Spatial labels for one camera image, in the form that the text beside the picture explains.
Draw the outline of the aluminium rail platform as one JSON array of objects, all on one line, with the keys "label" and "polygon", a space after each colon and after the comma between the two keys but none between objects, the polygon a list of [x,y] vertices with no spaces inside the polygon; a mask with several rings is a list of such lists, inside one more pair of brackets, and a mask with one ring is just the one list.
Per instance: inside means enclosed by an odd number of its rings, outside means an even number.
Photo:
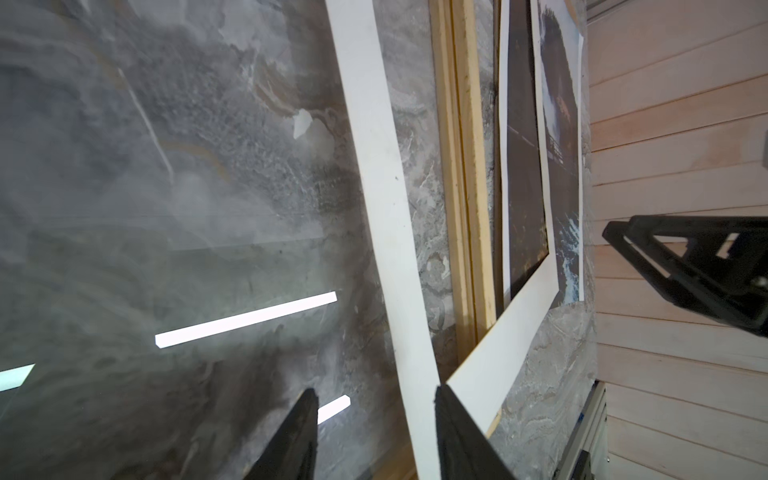
[{"label": "aluminium rail platform", "polygon": [[609,479],[606,383],[596,381],[552,478]]}]

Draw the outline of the waterfall photo print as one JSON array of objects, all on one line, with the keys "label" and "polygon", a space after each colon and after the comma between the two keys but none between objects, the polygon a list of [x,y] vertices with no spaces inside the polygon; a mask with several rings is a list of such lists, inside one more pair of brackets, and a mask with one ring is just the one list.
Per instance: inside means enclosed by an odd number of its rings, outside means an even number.
[{"label": "waterfall photo print", "polygon": [[583,36],[573,1],[538,3],[542,105],[556,262],[556,307],[584,298],[581,73]]}]

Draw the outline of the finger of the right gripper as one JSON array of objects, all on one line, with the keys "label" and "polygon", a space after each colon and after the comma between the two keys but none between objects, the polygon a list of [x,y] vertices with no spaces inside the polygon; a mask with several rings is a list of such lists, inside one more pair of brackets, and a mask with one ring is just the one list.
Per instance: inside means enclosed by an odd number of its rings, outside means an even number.
[{"label": "finger of the right gripper", "polygon": [[767,336],[765,217],[636,215],[602,237],[668,302]]}]

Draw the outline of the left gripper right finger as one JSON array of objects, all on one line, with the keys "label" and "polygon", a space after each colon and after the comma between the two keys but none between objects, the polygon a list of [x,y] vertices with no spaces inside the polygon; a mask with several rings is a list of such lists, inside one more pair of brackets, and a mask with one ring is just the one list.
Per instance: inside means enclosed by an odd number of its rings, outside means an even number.
[{"label": "left gripper right finger", "polygon": [[448,385],[436,389],[434,404],[442,480],[514,479]]}]

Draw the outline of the wooden picture frame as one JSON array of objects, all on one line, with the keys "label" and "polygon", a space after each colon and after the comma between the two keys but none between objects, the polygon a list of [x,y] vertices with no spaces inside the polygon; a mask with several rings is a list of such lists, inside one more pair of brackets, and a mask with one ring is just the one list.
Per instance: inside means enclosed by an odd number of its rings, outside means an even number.
[{"label": "wooden picture frame", "polygon": [[[461,364],[497,321],[474,4],[428,4],[444,177],[457,352]],[[373,473],[422,479],[411,438]]]}]

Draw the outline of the transparent acrylic sheet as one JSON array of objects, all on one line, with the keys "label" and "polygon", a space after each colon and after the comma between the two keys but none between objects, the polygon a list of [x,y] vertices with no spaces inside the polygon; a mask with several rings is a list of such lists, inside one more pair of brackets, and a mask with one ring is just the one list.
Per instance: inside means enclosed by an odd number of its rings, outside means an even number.
[{"label": "transparent acrylic sheet", "polygon": [[1,5],[5,479],[240,479],[300,394],[315,475],[404,431],[321,1]]}]

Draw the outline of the white passe-partout mat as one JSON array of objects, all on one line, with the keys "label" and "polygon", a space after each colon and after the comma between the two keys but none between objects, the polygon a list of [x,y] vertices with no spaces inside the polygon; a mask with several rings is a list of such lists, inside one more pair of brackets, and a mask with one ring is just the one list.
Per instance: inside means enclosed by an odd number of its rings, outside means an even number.
[{"label": "white passe-partout mat", "polygon": [[[422,294],[405,175],[391,109],[373,4],[326,4],[370,235],[392,336],[415,467],[442,476],[435,396],[441,392]],[[502,406],[558,291],[548,256],[498,322],[449,378],[474,432],[484,434]]]}]

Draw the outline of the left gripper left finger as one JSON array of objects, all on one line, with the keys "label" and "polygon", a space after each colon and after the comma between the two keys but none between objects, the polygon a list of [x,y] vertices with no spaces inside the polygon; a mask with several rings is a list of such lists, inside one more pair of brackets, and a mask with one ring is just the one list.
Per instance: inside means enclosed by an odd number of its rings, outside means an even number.
[{"label": "left gripper left finger", "polygon": [[306,389],[285,417],[245,480],[311,480],[318,445],[319,399]]}]

